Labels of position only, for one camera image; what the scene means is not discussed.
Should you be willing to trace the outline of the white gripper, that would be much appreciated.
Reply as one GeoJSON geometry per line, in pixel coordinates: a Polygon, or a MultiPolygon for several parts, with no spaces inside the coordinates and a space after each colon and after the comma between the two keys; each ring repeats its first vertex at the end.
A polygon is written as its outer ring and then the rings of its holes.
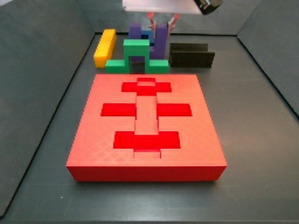
{"type": "Polygon", "coordinates": [[[149,28],[155,30],[155,12],[175,13],[168,21],[168,30],[175,29],[180,14],[211,14],[223,4],[223,0],[123,0],[125,11],[148,12],[149,28]]]}

